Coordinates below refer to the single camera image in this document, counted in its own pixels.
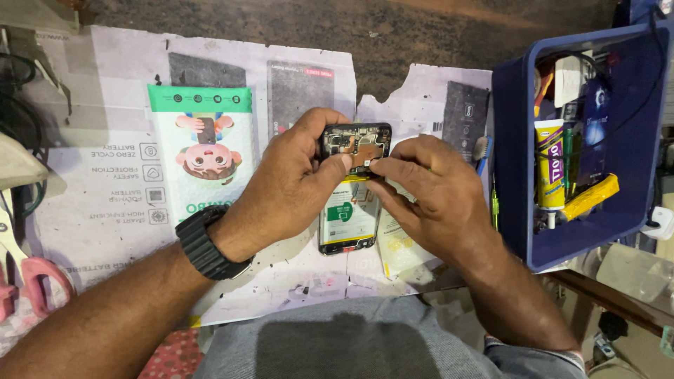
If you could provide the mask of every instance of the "black wristwatch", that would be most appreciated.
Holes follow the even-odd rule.
[[[194,267],[214,281],[234,279],[252,264],[253,256],[245,262],[231,262],[213,244],[206,229],[219,220],[229,209],[227,205],[211,205],[196,212],[175,227],[183,251]]]

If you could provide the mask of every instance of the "red pattern cloth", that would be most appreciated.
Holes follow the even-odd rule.
[[[139,379],[191,379],[204,354],[197,344],[198,328],[172,332],[138,376]]]

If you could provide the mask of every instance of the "icon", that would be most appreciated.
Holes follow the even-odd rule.
[[[164,208],[148,210],[148,218],[150,219],[151,225],[168,224],[169,223],[168,217],[169,214]]]
[[[159,150],[157,144],[143,142],[140,144],[140,158],[143,161],[159,161]]]
[[[146,188],[145,199],[148,204],[161,204],[166,202],[166,192],[163,187]]]
[[[143,165],[143,179],[145,181],[162,181],[164,174],[162,174],[161,165]]]

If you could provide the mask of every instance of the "yellow tube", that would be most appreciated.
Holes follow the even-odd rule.
[[[619,190],[618,177],[614,174],[609,174],[606,179],[576,196],[569,204],[566,204],[564,209],[559,211],[559,214],[564,221],[573,220],[590,210],[593,206],[610,198]]]
[[[562,155],[563,119],[536,121],[536,148],[539,152]],[[564,208],[564,161],[538,156],[539,160],[539,208],[548,211],[548,228],[555,228],[555,211]]]

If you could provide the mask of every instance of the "pink scissors handle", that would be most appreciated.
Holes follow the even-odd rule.
[[[16,287],[7,284],[2,267],[0,267],[0,322],[5,321],[10,314],[14,313],[15,292]]]
[[[75,295],[75,290],[65,274],[55,264],[44,258],[31,257],[24,259],[21,262],[21,273],[24,276],[24,286],[28,290],[30,305],[38,317],[47,317],[52,312],[47,306],[47,299],[42,293],[39,275],[47,275],[56,279],[65,291],[66,302],[70,301],[70,297]]]

